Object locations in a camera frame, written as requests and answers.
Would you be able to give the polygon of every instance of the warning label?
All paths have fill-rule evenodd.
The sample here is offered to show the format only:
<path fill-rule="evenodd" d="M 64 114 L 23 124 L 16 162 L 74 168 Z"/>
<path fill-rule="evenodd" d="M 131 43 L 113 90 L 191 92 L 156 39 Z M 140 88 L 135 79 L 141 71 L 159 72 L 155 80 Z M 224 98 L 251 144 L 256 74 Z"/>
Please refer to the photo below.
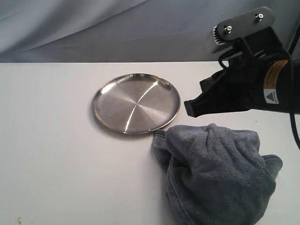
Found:
<path fill-rule="evenodd" d="M 266 103 L 279 104 L 276 92 L 276 84 L 278 76 L 282 68 L 288 63 L 287 60 L 275 62 L 268 70 L 263 84 L 263 92 Z"/>

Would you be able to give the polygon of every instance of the yellow warning sticker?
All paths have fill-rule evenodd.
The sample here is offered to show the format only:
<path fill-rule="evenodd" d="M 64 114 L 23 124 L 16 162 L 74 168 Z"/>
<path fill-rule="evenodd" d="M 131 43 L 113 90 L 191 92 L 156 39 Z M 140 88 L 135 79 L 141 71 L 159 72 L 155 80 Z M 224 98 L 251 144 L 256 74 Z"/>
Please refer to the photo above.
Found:
<path fill-rule="evenodd" d="M 275 62 L 268 70 L 264 79 L 264 89 L 276 89 L 277 79 L 280 71 L 286 65 L 287 60 L 280 60 Z"/>

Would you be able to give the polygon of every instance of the plate rim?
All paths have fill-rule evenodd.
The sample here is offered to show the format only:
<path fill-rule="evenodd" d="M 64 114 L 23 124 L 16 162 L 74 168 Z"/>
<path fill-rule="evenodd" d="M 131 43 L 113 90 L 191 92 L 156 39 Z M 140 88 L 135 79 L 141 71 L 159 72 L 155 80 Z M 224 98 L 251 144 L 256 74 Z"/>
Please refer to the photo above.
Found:
<path fill-rule="evenodd" d="M 171 85 L 173 86 L 174 90 L 176 91 L 176 94 L 177 94 L 177 96 L 178 96 L 178 98 L 179 98 L 178 109 L 177 109 L 176 113 L 174 114 L 174 116 L 173 116 L 168 122 L 166 122 L 165 124 L 163 124 L 163 125 L 161 125 L 161 126 L 155 128 L 155 129 L 151 129 L 151 130 L 147 130 L 147 131 L 142 131 L 142 132 L 126 132 L 126 131 L 121 131 L 121 130 L 118 130 L 118 129 L 115 129 L 115 128 L 109 126 L 108 124 L 106 124 L 106 123 L 99 117 L 99 115 L 98 115 L 98 113 L 97 113 L 97 111 L 96 111 L 96 109 L 95 109 L 95 100 L 96 100 L 96 97 L 98 96 L 99 92 L 100 92 L 106 85 L 108 85 L 109 83 L 111 83 L 112 81 L 115 81 L 115 80 L 117 80 L 117 79 L 119 79 L 119 78 L 123 78 L 123 77 L 130 76 L 130 75 L 136 75 L 136 74 L 139 74 L 139 75 L 143 75 L 143 74 L 144 74 L 144 75 L 150 75 L 151 77 L 154 77 L 154 78 L 156 78 L 156 79 L 158 78 L 159 80 L 162 80 L 162 81 L 165 81 L 165 82 L 168 82 L 169 84 L 171 84 Z M 97 122 L 99 122 L 99 123 L 100 123 L 101 125 L 103 125 L 105 128 L 108 128 L 109 130 L 114 131 L 114 132 L 118 132 L 118 133 L 122 133 L 122 134 L 127 134 L 127 135 L 142 135 L 142 134 L 147 134 L 147 133 L 151 133 L 151 132 L 153 132 L 153 131 L 159 130 L 159 129 L 161 129 L 161 128 L 167 126 L 168 124 L 170 124 L 170 123 L 175 119 L 175 117 L 178 115 L 178 113 L 179 113 L 179 110 L 180 110 L 180 107 L 181 107 L 181 98 L 180 98 L 180 94 L 179 94 L 177 88 L 176 88 L 171 82 L 169 82 L 168 80 L 166 80 L 166 79 L 164 79 L 164 78 L 162 78 L 162 77 L 160 77 L 160 76 L 156 76 L 156 75 L 152 75 L 152 74 L 147 74 L 147 73 L 131 73 L 131 74 L 125 74 L 125 75 L 117 76 L 117 77 L 115 77 L 115 78 L 113 78 L 113 79 L 107 81 L 106 83 L 104 83 L 104 84 L 96 91 L 96 93 L 94 94 L 94 97 L 93 97 L 93 99 L 92 99 L 92 104 L 91 104 L 91 105 L 92 105 L 92 112 L 93 112 L 93 114 L 94 114 L 94 117 L 97 119 Z"/>

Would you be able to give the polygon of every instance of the white table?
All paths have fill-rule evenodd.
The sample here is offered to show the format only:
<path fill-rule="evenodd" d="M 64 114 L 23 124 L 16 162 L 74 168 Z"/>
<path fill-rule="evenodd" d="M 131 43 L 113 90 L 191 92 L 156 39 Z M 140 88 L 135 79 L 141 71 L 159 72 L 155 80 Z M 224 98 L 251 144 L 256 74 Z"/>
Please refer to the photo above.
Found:
<path fill-rule="evenodd" d="M 141 72 L 169 80 L 183 102 L 219 69 L 216 62 L 0 64 L 0 225 L 174 224 L 165 175 L 150 150 L 153 134 L 100 128 L 91 100 L 106 81 Z M 182 105 L 171 125 L 210 123 L 257 131 L 260 153 L 284 162 L 258 224 L 300 224 L 300 152 L 288 114 L 251 110 L 195 119 Z"/>

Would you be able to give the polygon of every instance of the stainless steel plate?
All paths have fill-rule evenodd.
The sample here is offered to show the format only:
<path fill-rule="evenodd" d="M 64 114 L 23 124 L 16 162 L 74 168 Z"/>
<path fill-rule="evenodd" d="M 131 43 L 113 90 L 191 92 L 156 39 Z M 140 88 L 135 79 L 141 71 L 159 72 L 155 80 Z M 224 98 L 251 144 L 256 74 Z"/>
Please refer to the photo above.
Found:
<path fill-rule="evenodd" d="M 180 108 L 178 91 L 149 74 L 129 74 L 103 85 L 92 110 L 99 122 L 125 134 L 144 134 L 170 123 Z"/>

